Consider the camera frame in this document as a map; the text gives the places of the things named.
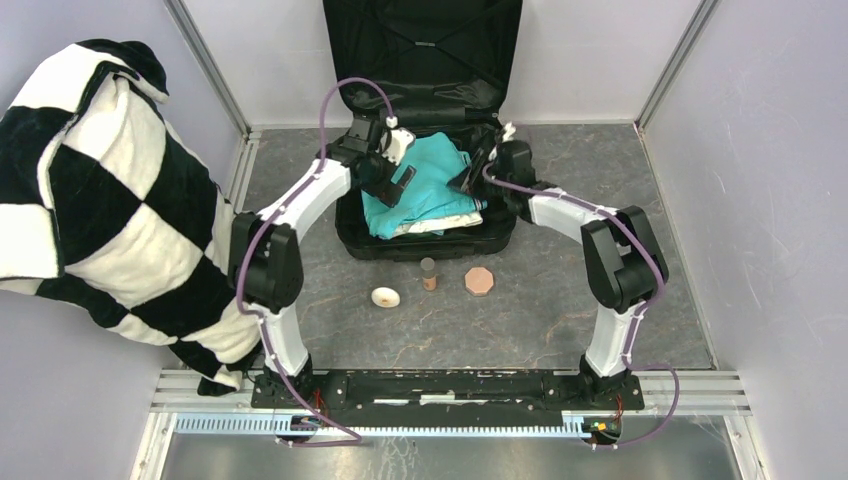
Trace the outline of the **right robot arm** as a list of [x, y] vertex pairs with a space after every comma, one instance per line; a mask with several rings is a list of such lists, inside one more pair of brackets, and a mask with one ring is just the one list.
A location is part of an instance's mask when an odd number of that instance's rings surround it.
[[526, 222], [580, 244], [598, 308], [592, 339], [580, 359], [577, 392], [591, 408], [606, 406], [631, 374], [638, 329], [668, 281], [646, 212], [637, 206], [601, 206], [538, 179], [531, 148], [519, 140], [479, 148], [448, 185], [480, 200], [499, 198]]

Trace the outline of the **teal shorts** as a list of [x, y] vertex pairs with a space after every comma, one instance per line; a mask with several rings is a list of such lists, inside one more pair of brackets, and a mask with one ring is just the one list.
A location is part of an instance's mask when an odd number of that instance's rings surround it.
[[399, 172], [402, 173], [406, 166], [414, 166], [417, 173], [398, 204], [388, 208], [371, 195], [361, 194], [369, 234], [390, 240], [393, 231], [403, 223], [473, 211], [481, 213], [487, 207], [486, 202], [447, 186], [469, 165], [469, 154], [458, 150], [441, 132], [416, 139], [404, 156]]

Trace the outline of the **white shirt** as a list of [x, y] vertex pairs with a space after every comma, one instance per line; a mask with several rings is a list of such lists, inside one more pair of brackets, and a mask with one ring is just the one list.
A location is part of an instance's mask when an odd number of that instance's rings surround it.
[[436, 233], [455, 228], [473, 227], [483, 223], [483, 217], [479, 211], [466, 214], [449, 215], [426, 220], [416, 220], [410, 223], [400, 224], [390, 236], [390, 239], [408, 235]]

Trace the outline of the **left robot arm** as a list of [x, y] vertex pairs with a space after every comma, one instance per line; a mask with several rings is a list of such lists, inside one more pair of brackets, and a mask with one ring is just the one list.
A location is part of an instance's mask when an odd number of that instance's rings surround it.
[[416, 173], [401, 165], [414, 142], [394, 117], [356, 119], [339, 140], [321, 146], [307, 172], [278, 200], [233, 221], [228, 279], [239, 311], [258, 321], [266, 368], [290, 407], [306, 405], [314, 394], [295, 307], [305, 279], [300, 242], [351, 190], [396, 206]]

